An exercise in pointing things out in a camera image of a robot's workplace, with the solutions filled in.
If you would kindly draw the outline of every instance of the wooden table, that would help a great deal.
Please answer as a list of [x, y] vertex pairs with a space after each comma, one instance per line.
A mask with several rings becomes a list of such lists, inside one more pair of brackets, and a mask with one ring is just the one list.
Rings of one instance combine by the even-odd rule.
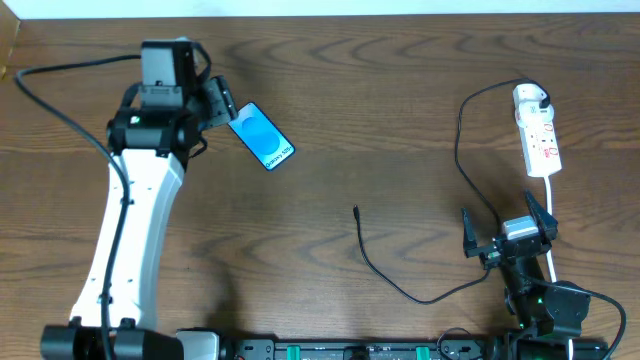
[[[281, 338], [434, 338], [517, 326], [503, 281], [432, 306], [408, 302], [360, 256], [431, 298], [477, 278], [460, 208], [482, 241], [491, 215], [453, 162], [462, 100], [530, 76], [550, 91], [564, 169], [552, 177], [561, 279], [620, 301], [618, 359], [640, 351], [640, 18], [637, 15], [407, 16], [26, 21], [9, 71], [136, 53], [142, 40], [203, 43], [238, 104], [256, 101], [297, 147], [266, 172], [224, 127], [189, 164], [167, 231], [160, 327], [211, 326]], [[137, 62], [33, 76], [36, 92], [100, 139]], [[34, 358], [65, 323], [93, 257], [105, 161], [61, 122], [0, 84], [0, 356]], [[527, 213], [510, 89], [468, 105], [460, 161], [506, 219]], [[584, 335], [609, 342], [619, 317], [594, 300]]]

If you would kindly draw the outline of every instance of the white power strip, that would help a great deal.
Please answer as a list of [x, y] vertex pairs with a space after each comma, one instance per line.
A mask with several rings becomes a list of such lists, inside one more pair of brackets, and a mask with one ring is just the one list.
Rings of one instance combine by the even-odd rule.
[[545, 177], [562, 169], [553, 126], [553, 105], [540, 108], [547, 94], [535, 84], [522, 84], [513, 90], [516, 123], [520, 127], [522, 151], [531, 177]]

